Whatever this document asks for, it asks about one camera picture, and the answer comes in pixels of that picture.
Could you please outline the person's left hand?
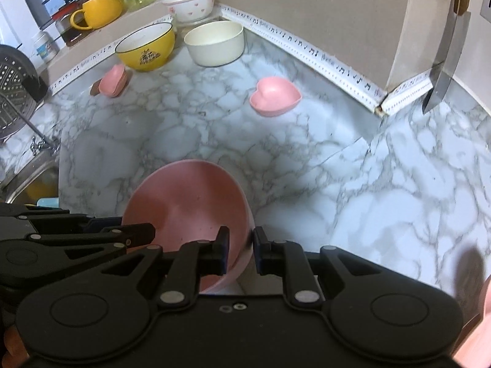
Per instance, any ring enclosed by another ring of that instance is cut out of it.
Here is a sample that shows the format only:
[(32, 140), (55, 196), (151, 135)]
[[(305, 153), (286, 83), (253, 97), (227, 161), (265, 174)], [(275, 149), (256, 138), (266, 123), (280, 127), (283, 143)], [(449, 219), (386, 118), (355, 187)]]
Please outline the person's left hand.
[(19, 368), (28, 361), (27, 349), (15, 326), (11, 326), (6, 330), (4, 345), (6, 352), (2, 358), (3, 368)]

